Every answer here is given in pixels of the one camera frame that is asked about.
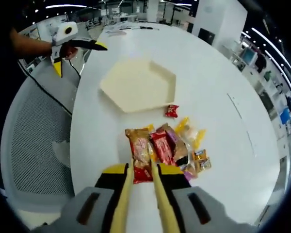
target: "snack package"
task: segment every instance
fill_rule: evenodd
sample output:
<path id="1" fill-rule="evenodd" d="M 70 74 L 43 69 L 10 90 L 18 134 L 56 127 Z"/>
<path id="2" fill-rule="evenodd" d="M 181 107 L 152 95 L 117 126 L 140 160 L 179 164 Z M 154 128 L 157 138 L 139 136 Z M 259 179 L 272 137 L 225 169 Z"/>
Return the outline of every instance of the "snack package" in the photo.
<path id="1" fill-rule="evenodd" d="M 165 116 L 166 117 L 173 117 L 173 118 L 177 118 L 178 115 L 177 115 L 177 108 L 179 108 L 178 105 L 169 105 L 168 108 L 167 108 L 167 111 L 165 113 Z"/>
<path id="2" fill-rule="evenodd" d="M 166 123 L 156 130 L 157 132 L 166 132 L 167 142 L 173 152 L 174 161 L 178 161 L 188 155 L 188 149 L 184 141 L 176 134 L 176 132 Z"/>
<path id="3" fill-rule="evenodd" d="M 151 133 L 151 138 L 160 162 L 167 165 L 174 165 L 175 163 L 167 142 L 166 132 Z"/>
<path id="4" fill-rule="evenodd" d="M 194 153 L 194 160 L 205 160 L 207 159 L 206 150 L 200 150 Z"/>
<path id="5" fill-rule="evenodd" d="M 207 159 L 198 160 L 198 165 L 199 165 L 199 172 L 207 170 L 207 169 L 211 168 L 210 159 L 207 158 Z"/>
<path id="6" fill-rule="evenodd" d="M 134 159 L 134 183 L 153 181 L 149 154 L 149 130 L 127 129 L 125 135 L 129 138 Z"/>
<path id="7" fill-rule="evenodd" d="M 153 124 L 148 125 L 147 127 L 145 127 L 145 129 L 148 129 L 150 133 L 155 132 L 155 128 L 154 128 Z M 155 163 L 158 162 L 159 159 L 158 159 L 157 154 L 156 154 L 156 152 L 155 152 L 155 150 L 153 148 L 153 145 L 150 143 L 150 141 L 149 141 L 149 145 L 148 146 L 149 146 L 149 154 L 150 154 L 151 159 Z"/>
<path id="8" fill-rule="evenodd" d="M 196 150 L 199 148 L 206 130 L 197 130 L 197 128 L 190 125 L 190 120 L 186 117 L 175 127 L 175 132 L 180 135 L 185 142 L 190 144 L 192 150 Z"/>
<path id="9" fill-rule="evenodd" d="M 185 167 L 183 174 L 188 181 L 197 178 L 197 172 L 193 164 L 188 164 Z"/>

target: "person's arm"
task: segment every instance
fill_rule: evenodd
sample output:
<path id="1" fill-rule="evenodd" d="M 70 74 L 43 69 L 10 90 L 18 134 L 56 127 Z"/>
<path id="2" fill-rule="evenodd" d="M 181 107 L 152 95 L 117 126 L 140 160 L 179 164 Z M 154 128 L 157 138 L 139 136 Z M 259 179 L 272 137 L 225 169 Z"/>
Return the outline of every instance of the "person's arm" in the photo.
<path id="1" fill-rule="evenodd" d="M 25 58 L 27 56 L 51 56 L 52 54 L 52 44 L 50 42 L 35 40 L 20 35 L 14 28 L 10 31 L 10 38 L 18 58 Z M 78 52 L 78 49 L 71 47 L 69 43 L 64 43 L 62 49 L 63 55 L 67 60 L 73 58 Z"/>
<path id="2" fill-rule="evenodd" d="M 19 58 L 26 56 L 47 56 L 52 54 L 52 44 L 50 42 L 31 39 L 20 35 L 12 28 L 10 38 L 14 51 Z"/>

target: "black cable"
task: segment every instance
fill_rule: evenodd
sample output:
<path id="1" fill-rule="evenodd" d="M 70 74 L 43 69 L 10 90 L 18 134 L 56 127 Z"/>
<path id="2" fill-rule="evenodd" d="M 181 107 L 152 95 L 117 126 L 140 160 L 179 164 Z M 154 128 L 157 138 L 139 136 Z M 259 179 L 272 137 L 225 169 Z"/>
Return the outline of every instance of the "black cable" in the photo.
<path id="1" fill-rule="evenodd" d="M 77 71 L 77 69 L 75 69 L 75 67 L 71 64 L 71 61 L 69 60 L 69 63 L 70 63 L 70 65 L 72 66 L 72 68 L 74 68 L 74 70 L 76 71 L 76 73 L 78 74 L 78 76 L 79 76 L 79 79 L 81 79 L 81 75 L 80 75 L 80 73 Z"/>
<path id="2" fill-rule="evenodd" d="M 54 96 L 52 96 L 49 92 L 47 92 L 46 89 L 44 89 L 44 87 L 41 86 L 40 83 L 38 83 L 38 81 L 23 67 L 23 65 L 19 61 L 18 61 L 18 64 L 21 67 L 21 69 L 27 74 L 27 76 L 29 76 L 30 78 L 32 78 L 32 80 L 35 82 L 35 84 L 37 84 L 37 86 L 45 94 L 47 94 L 49 97 L 51 97 L 56 103 L 58 103 L 61 107 L 63 107 L 72 116 L 72 113 L 62 103 L 60 103 Z"/>

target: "beige tray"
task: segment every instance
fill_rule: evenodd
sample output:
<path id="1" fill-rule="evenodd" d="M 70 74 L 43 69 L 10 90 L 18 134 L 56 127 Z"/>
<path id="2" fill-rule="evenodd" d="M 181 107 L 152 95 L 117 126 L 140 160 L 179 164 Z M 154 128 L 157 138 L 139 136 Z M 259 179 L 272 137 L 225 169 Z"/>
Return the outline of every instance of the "beige tray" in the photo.
<path id="1" fill-rule="evenodd" d="M 100 88 L 125 113 L 167 106 L 175 100 L 176 75 L 146 59 L 117 62 Z"/>

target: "round table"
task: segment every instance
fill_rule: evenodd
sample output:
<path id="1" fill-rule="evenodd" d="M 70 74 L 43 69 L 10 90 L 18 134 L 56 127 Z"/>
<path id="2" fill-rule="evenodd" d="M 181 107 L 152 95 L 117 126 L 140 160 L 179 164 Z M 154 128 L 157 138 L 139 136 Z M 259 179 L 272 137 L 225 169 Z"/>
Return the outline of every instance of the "round table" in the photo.
<path id="1" fill-rule="evenodd" d="M 253 224 L 279 173 L 276 136 L 259 96 L 228 59 L 196 36 L 166 25 L 133 24 L 140 25 L 159 30 L 110 36 L 114 28 L 109 26 L 98 39 L 108 51 L 93 51 L 85 65 L 70 136 L 75 194 L 94 186 L 104 168 L 129 162 L 126 128 L 166 122 L 174 127 L 189 117 L 197 128 L 207 130 L 200 148 L 207 150 L 212 164 L 191 185 L 221 202 L 234 221 Z M 117 61 L 134 57 L 152 59 L 176 74 L 178 119 L 163 117 L 162 108 L 124 114 L 100 90 L 100 81 Z M 162 232 L 153 183 L 133 185 L 127 232 L 135 229 Z"/>

